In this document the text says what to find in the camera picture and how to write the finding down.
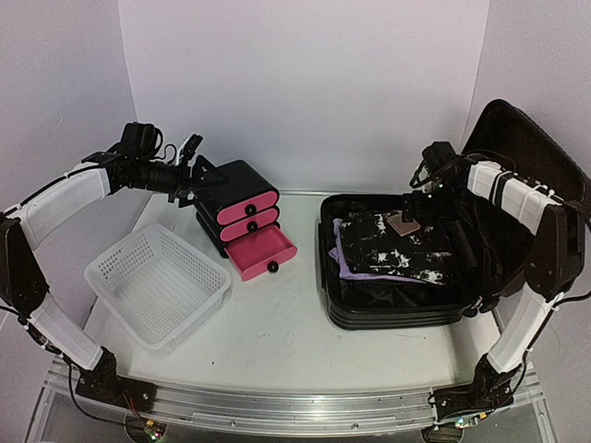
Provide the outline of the brown square compact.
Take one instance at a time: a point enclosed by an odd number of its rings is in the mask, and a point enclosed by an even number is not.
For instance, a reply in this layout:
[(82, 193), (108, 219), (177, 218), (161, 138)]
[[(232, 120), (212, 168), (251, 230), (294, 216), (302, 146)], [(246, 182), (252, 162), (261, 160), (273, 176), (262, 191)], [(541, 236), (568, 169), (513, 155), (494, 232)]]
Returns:
[(405, 221), (401, 211), (396, 212), (387, 217), (387, 223), (397, 232), (401, 237), (407, 236), (420, 230), (420, 224), (415, 221)]

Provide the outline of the black pink three-drawer organizer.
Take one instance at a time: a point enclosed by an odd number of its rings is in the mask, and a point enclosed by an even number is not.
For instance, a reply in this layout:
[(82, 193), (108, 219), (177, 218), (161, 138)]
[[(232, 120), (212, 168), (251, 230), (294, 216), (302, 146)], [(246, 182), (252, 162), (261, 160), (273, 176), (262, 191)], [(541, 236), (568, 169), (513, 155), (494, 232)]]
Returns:
[(275, 273), (296, 256), (297, 247), (281, 231), (280, 193), (243, 160), (217, 167), (228, 182), (211, 190), (196, 206), (196, 219), (242, 281)]

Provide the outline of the black ribbed hard-shell suitcase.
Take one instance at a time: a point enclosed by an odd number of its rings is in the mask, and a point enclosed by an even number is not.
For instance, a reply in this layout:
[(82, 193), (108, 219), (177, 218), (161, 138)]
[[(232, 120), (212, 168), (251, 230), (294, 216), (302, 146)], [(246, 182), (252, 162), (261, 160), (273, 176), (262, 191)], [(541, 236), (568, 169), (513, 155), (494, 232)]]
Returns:
[[(458, 154), (480, 153), (507, 162), (519, 174), (580, 204), (590, 220), (590, 180), (576, 162), (527, 114), (505, 100), (490, 102)], [(331, 321), (341, 329), (404, 329), (452, 324), (493, 309), (520, 291), (520, 265), (531, 239), (518, 222), (469, 194), (455, 196), (451, 219), (440, 224), (452, 244), (460, 281), (440, 287), (423, 282), (344, 281), (329, 257), (332, 221), (351, 212), (402, 211), (402, 195), (340, 194), (320, 206), (321, 283)]]

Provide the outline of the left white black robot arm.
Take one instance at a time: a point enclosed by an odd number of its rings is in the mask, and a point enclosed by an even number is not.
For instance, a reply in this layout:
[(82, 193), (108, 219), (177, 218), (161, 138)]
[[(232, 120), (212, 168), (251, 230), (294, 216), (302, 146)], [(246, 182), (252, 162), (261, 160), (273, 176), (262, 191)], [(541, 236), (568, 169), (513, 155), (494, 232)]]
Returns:
[(184, 208), (207, 199), (228, 176), (197, 153), (202, 138), (191, 136), (174, 162), (158, 152), (163, 134), (152, 124), (125, 125), (121, 139), (86, 157), (1, 213), (1, 298), (29, 336), (80, 374), (78, 394), (130, 411), (151, 409), (156, 387), (121, 377), (115, 355), (92, 339), (56, 302), (34, 255), (57, 227), (90, 204), (123, 188), (164, 194)]

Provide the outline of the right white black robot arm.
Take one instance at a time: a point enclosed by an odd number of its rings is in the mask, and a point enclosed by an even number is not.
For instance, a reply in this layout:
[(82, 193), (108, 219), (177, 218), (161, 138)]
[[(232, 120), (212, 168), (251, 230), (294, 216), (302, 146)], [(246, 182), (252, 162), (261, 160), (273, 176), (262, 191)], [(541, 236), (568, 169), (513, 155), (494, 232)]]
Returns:
[(480, 153), (458, 154), (448, 142), (434, 142), (410, 181), (432, 200), (443, 191), (469, 194), (518, 222), (531, 239), (520, 265), (525, 278), (520, 301), (500, 337), (476, 364), (469, 384), (432, 393), (441, 420), (491, 413), (513, 403), (514, 376), (526, 373), (527, 356), (552, 314), (588, 295), (569, 296), (584, 265), (589, 217), (580, 204), (507, 162)]

